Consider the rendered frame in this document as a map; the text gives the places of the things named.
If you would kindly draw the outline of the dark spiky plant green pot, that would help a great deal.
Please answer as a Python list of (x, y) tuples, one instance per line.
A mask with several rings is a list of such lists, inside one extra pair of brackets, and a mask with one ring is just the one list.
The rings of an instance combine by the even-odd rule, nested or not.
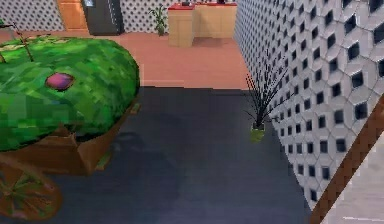
[(246, 114), (252, 121), (250, 127), (250, 140), (252, 143), (260, 142), (266, 132), (266, 123), (279, 123), (280, 118), (270, 116), (270, 113), (284, 103), (274, 103), (273, 99), (282, 88), (284, 79), (288, 76), (288, 66), (284, 63), (281, 53), (264, 52), (264, 58), (258, 63), (259, 69), (253, 74), (246, 76), (248, 87), (245, 94), (251, 110)]

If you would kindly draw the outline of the tan counter red top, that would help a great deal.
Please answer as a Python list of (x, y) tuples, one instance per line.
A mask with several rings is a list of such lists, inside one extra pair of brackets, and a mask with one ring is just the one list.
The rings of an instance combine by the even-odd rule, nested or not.
[(195, 38), (232, 38), (237, 4), (175, 3), (167, 9), (167, 13), (168, 45), (191, 47)]

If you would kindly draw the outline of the green leafy house plant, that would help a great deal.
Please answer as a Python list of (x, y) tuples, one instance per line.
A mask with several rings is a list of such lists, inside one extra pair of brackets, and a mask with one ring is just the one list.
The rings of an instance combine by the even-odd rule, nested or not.
[(165, 34), (165, 28), (167, 27), (165, 20), (167, 17), (163, 14), (165, 7), (160, 4), (158, 7), (149, 10), (149, 13), (154, 17), (155, 27), (154, 30), (159, 36)]

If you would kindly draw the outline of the black fridge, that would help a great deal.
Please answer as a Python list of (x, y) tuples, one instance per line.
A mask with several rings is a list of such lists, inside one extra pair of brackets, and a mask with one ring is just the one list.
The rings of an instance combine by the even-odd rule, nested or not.
[(94, 36), (118, 36), (124, 32), (120, 0), (81, 0), (88, 30)]

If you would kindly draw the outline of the orange wooden door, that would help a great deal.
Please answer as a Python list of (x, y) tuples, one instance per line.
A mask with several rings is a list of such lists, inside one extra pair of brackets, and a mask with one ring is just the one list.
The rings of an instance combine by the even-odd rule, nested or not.
[(81, 0), (57, 0), (59, 12), (67, 31), (87, 31)]

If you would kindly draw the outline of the thin dark stick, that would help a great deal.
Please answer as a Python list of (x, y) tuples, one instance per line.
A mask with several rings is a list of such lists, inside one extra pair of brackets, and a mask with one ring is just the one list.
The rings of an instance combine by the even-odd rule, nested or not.
[[(20, 31), (20, 29), (18, 28), (18, 26), (16, 25), (15, 22), (12, 22), (11, 24), (0, 24), (0, 29), (4, 29), (4, 28), (10, 28), (10, 27), (13, 27), (16, 29), (16, 34), (19, 36), (19, 39), (20, 39), (20, 42), (22, 43), (22, 46), (25, 48), (26, 52), (27, 52), (27, 55), (30, 59), (31, 62), (34, 62), (34, 58), (28, 48), (28, 44), (26, 42), (26, 39), (24, 38), (22, 32)], [(0, 61), (2, 63), (6, 63), (6, 60), (4, 58), (4, 56), (0, 53)]]

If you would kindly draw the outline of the brown round stool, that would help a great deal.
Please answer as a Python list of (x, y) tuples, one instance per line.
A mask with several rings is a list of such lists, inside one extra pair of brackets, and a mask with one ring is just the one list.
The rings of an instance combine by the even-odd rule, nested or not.
[(0, 214), (9, 218), (41, 221), (60, 209), (59, 187), (36, 168), (0, 155)]

